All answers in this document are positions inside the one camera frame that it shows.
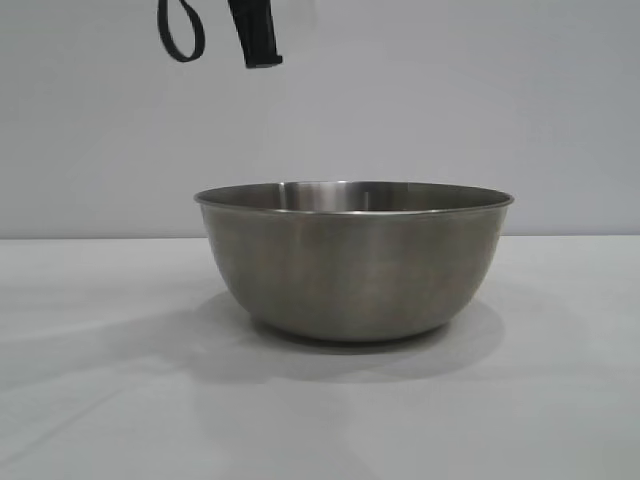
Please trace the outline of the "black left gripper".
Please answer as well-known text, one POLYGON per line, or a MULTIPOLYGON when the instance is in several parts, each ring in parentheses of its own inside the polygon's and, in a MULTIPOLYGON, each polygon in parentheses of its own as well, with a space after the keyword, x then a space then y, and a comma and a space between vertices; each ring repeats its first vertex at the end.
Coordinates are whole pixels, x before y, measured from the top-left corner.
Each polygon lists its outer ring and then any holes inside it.
POLYGON ((229 0, 247 69, 283 63, 278 53, 270 0, 229 0))

